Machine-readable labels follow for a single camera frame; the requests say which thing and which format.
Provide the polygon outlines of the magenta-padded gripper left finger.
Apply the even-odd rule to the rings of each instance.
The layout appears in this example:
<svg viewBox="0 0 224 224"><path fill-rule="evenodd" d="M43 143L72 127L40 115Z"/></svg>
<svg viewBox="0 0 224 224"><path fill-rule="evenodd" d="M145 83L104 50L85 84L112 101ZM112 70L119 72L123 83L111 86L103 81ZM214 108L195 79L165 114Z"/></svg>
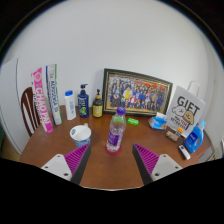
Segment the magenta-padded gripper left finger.
<svg viewBox="0 0 224 224"><path fill-rule="evenodd" d="M56 154L42 169L79 185L90 154L91 146L86 144L66 155Z"/></svg>

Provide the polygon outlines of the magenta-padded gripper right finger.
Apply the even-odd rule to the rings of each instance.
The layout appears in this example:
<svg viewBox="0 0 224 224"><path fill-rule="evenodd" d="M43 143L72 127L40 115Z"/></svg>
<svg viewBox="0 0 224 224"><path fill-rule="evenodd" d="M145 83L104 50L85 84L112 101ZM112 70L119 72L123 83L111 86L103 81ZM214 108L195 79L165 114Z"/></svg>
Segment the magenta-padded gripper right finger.
<svg viewBox="0 0 224 224"><path fill-rule="evenodd" d="M135 157L144 185L182 169L182 167L167 154L158 155L138 144L132 146L132 153Z"/></svg>

